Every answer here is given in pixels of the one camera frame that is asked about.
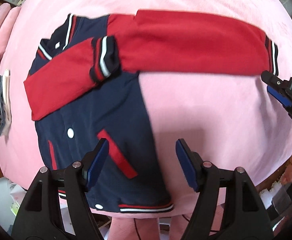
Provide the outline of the pink bed blanket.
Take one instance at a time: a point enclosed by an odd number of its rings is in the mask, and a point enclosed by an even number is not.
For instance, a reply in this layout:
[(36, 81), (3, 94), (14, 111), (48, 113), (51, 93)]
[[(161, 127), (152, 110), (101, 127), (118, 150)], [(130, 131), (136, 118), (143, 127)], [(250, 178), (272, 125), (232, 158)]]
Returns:
[[(220, 15), (263, 30), (278, 46), (280, 79), (292, 77), (292, 18), (279, 0), (26, 0), (0, 61), (0, 74), (10, 70), (12, 122), (0, 137), (3, 175), (28, 188), (45, 166), (24, 82), (42, 39), (49, 39), (69, 14), (99, 18), (135, 15), (140, 10), (186, 11)], [(140, 72), (157, 160), (173, 209), (162, 213), (95, 213), (112, 217), (110, 237), (121, 226), (137, 224), (144, 239), (158, 239), (160, 217), (175, 228), (186, 226), (198, 194), (188, 185), (175, 152), (182, 138), (192, 151), (215, 166), (243, 167), (255, 185), (292, 155), (292, 120), (267, 92), (260, 75)]]

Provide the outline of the navy red varsity jacket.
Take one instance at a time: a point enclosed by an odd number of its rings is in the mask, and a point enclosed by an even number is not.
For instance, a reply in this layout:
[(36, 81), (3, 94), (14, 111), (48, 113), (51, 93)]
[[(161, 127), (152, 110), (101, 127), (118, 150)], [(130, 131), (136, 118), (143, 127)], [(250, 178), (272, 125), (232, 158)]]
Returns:
[(44, 164), (61, 170), (100, 139), (109, 155), (89, 206), (121, 213), (173, 209), (159, 168), (140, 72), (278, 74), (278, 46), (235, 18), (140, 10), (86, 18), (69, 14), (42, 39), (24, 82)]

